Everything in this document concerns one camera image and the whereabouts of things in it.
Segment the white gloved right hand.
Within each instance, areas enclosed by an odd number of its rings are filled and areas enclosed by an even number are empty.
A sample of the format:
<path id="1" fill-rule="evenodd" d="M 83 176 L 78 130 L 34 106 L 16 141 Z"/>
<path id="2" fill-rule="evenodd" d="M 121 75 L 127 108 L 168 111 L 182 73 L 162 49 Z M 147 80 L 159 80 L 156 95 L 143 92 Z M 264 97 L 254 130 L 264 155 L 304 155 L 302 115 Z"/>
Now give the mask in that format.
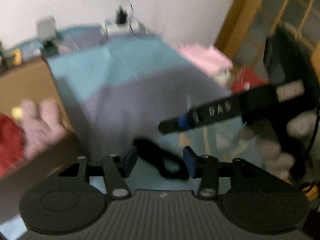
<path id="1" fill-rule="evenodd" d="M 286 129 L 290 137 L 297 138 L 308 147 L 317 123 L 315 112 L 305 112 L 289 121 Z M 256 151 L 268 173 L 281 180 L 293 178 L 293 166 L 298 163 L 298 159 L 285 152 L 279 142 L 261 138 L 249 127 L 242 128 L 238 136 L 243 140 L 255 140 Z"/>

